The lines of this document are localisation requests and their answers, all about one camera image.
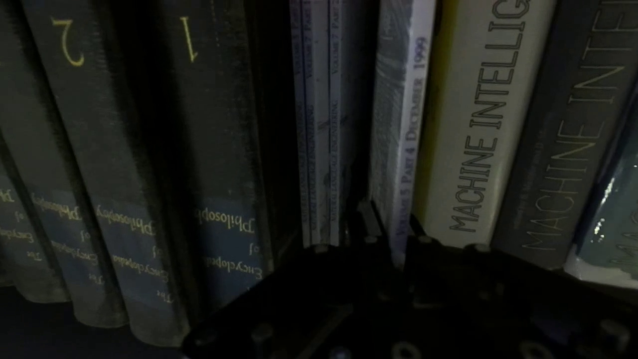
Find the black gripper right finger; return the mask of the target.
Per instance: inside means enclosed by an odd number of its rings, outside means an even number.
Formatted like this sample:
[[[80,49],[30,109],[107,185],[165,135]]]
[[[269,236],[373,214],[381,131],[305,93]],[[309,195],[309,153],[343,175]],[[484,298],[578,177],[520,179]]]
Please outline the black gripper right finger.
[[[407,238],[407,252],[415,254],[424,246],[432,246],[434,238],[424,232],[421,220],[417,216],[409,218],[409,238]]]

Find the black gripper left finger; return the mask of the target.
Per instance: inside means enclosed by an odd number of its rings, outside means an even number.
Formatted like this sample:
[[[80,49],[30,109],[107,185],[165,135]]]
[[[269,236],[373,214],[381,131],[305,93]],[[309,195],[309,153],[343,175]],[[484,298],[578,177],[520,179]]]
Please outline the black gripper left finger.
[[[385,236],[385,228],[383,228],[383,222],[379,220],[375,204],[371,200],[361,200],[357,204],[357,212],[361,218],[361,232],[357,236],[357,242],[363,246],[385,250],[387,236]]]

